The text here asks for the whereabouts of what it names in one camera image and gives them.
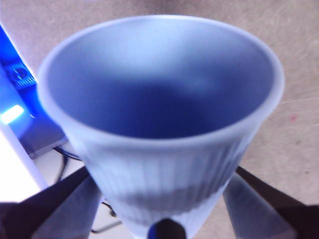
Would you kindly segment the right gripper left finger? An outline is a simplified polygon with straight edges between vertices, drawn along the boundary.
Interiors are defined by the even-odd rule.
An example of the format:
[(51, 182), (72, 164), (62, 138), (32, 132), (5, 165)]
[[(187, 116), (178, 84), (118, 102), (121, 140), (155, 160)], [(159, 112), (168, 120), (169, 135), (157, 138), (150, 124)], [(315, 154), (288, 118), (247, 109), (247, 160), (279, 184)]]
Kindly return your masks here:
[(0, 205), (2, 239), (86, 239), (102, 194), (86, 168), (20, 203)]

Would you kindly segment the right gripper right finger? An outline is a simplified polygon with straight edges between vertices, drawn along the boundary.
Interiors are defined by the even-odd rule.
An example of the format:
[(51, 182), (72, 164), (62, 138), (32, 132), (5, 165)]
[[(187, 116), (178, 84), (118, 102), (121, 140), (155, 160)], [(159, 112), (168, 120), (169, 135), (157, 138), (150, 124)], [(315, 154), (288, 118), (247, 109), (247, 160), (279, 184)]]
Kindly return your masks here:
[(238, 167), (223, 193), (238, 239), (317, 239), (319, 206), (307, 205)]

